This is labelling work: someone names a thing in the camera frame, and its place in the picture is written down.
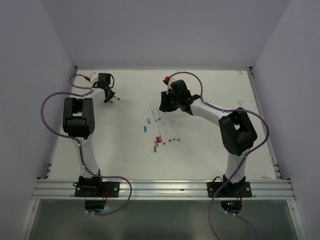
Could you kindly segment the brown capped marker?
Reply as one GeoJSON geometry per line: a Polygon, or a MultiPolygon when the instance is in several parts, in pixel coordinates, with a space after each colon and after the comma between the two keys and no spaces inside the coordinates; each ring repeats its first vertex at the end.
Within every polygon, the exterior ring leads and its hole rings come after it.
{"type": "Polygon", "coordinates": [[[165,133],[168,141],[171,142],[172,139],[170,138],[170,135],[168,134],[167,128],[166,128],[166,126],[165,126],[163,123],[162,123],[162,128],[163,128],[163,131],[164,131],[164,133],[165,133]]]}

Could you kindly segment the purple capped marker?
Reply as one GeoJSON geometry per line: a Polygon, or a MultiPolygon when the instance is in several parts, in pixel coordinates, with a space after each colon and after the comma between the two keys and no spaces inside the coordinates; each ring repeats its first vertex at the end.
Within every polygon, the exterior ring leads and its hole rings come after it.
{"type": "Polygon", "coordinates": [[[161,128],[159,125],[157,126],[157,129],[158,129],[158,133],[159,133],[159,139],[161,139],[162,144],[165,145],[166,141],[165,141],[165,138],[163,137],[163,134],[162,134],[162,131],[161,131],[161,128]]]}

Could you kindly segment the pink capped marker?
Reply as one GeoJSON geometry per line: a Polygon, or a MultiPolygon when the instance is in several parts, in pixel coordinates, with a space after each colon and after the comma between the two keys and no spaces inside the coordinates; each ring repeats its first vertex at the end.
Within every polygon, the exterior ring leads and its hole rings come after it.
{"type": "Polygon", "coordinates": [[[174,140],[175,140],[175,135],[173,134],[173,132],[172,132],[172,130],[171,130],[170,125],[168,124],[168,122],[166,122],[166,126],[167,126],[167,129],[168,129],[168,132],[169,132],[169,134],[170,134],[170,136],[171,136],[172,141],[174,141],[174,140]]]}

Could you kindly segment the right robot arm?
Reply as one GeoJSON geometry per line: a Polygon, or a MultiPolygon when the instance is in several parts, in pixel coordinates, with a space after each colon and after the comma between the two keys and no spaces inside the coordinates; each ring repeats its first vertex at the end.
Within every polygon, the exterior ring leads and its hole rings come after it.
{"type": "Polygon", "coordinates": [[[203,118],[219,127],[221,140],[228,152],[227,167],[222,177],[221,193],[235,196],[246,182],[246,154],[253,147],[258,135],[246,112],[241,108],[225,111],[215,109],[201,100],[198,94],[191,95],[186,83],[166,77],[163,83],[167,90],[161,92],[159,110],[173,112],[180,109],[191,116],[203,118]]]}

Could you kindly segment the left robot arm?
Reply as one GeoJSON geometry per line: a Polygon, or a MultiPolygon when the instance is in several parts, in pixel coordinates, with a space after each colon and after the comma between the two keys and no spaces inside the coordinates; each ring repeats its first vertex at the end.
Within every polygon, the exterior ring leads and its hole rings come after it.
{"type": "Polygon", "coordinates": [[[88,94],[64,100],[62,128],[72,138],[81,167],[75,185],[76,197],[102,197],[106,193],[93,150],[92,137],[96,127],[94,106],[111,101],[115,95],[112,91],[114,84],[112,74],[99,73],[88,94]]]}

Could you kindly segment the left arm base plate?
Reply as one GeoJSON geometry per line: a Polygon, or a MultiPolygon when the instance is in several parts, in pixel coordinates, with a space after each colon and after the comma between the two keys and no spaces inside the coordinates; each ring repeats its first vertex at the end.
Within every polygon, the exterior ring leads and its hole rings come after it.
{"type": "Polygon", "coordinates": [[[116,181],[78,182],[74,196],[78,198],[117,198],[120,183],[116,181]]]}

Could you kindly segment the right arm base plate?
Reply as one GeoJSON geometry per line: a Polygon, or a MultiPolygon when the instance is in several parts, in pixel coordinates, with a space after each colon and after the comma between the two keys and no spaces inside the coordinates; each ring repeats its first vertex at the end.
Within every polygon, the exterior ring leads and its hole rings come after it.
{"type": "MultiPolygon", "coordinates": [[[[223,185],[221,181],[209,181],[206,183],[207,194],[212,198],[216,191],[223,185]]],[[[251,198],[253,196],[251,185],[245,181],[242,183],[228,183],[216,195],[216,198],[251,198]]]]}

